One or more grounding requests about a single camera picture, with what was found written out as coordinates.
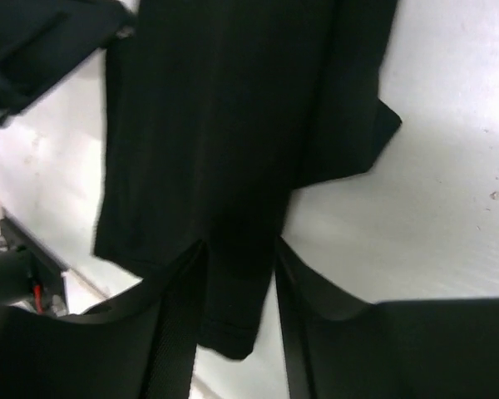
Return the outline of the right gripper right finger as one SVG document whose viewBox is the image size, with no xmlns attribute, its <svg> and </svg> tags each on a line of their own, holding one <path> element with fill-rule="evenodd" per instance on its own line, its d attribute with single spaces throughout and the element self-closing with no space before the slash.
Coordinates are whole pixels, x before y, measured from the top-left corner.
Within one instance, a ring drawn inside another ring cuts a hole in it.
<svg viewBox="0 0 499 399">
<path fill-rule="evenodd" d="M 499 298 L 367 303 L 277 252 L 292 398 L 499 399 Z"/>
</svg>

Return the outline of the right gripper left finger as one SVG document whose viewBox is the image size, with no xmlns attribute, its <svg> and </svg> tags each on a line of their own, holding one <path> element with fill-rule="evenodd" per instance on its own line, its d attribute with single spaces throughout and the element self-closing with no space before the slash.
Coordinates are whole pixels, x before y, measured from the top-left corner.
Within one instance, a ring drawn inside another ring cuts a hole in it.
<svg viewBox="0 0 499 399">
<path fill-rule="evenodd" d="M 206 253 L 80 315 L 0 306 L 0 398 L 186 398 L 205 297 Z"/>
</svg>

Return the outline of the black tank top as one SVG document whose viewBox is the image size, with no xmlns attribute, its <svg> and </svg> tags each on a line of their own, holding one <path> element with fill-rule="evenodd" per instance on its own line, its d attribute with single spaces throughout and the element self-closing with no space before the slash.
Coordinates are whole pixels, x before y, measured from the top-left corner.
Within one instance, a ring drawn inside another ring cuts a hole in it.
<svg viewBox="0 0 499 399">
<path fill-rule="evenodd" d="M 292 193 L 367 172 L 394 1 L 142 1 L 106 54 L 94 254 L 138 274 L 208 253 L 199 343 L 248 357 Z"/>
</svg>

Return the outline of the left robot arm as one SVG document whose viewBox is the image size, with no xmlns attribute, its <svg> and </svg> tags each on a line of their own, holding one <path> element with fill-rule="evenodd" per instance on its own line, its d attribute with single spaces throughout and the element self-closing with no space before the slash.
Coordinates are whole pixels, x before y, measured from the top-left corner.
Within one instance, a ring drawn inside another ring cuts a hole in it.
<svg viewBox="0 0 499 399">
<path fill-rule="evenodd" d="M 0 126 L 133 25 L 119 1 L 0 1 Z"/>
</svg>

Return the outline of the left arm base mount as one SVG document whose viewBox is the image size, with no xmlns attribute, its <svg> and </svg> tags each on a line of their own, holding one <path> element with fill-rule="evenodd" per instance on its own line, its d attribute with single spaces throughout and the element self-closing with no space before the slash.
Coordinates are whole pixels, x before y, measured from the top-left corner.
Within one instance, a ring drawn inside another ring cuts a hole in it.
<svg viewBox="0 0 499 399">
<path fill-rule="evenodd" d="M 26 303 L 42 315 L 69 313 L 68 266 L 10 215 L 0 219 L 0 305 Z"/>
</svg>

